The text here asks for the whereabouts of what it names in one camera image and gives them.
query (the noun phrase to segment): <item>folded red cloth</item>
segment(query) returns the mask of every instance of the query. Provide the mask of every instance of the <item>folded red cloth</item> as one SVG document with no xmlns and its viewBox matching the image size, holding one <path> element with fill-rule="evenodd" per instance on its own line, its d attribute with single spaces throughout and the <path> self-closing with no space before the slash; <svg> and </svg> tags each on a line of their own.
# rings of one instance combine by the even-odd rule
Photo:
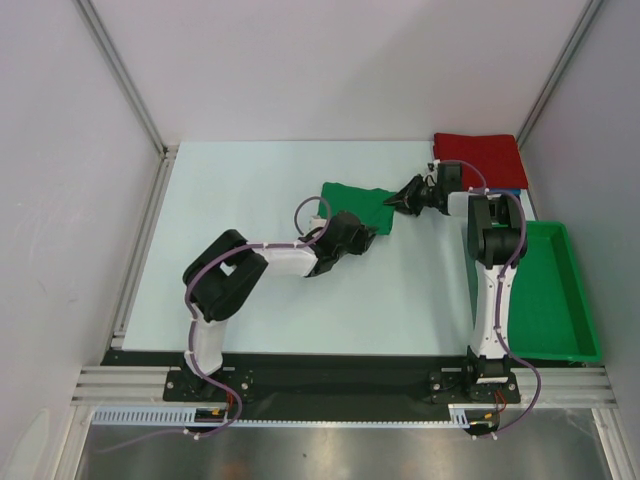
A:
<svg viewBox="0 0 640 480">
<path fill-rule="evenodd" d="M 529 186 L 513 135 L 469 137 L 436 133 L 433 153 L 438 160 L 469 162 L 482 172 L 489 188 L 524 189 Z M 478 175 L 469 167 L 463 166 L 463 173 L 464 188 L 480 185 Z"/>
</svg>

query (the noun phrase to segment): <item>wall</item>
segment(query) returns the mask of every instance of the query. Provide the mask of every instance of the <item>wall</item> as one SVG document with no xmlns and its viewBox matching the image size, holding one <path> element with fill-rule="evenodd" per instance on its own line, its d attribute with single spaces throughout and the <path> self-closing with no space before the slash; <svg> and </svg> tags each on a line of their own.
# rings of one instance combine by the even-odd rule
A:
<svg viewBox="0 0 640 480">
<path fill-rule="evenodd" d="M 604 361 L 640 452 L 640 2 L 605 4 L 523 150 L 543 219 L 567 224 Z"/>
<path fill-rule="evenodd" d="M 96 0 L 166 142 L 516 133 L 586 0 Z"/>
<path fill-rule="evenodd" d="M 43 478 L 158 159 L 71 1 L 2 2 L 0 45 L 0 466 L 48 408 Z"/>
</svg>

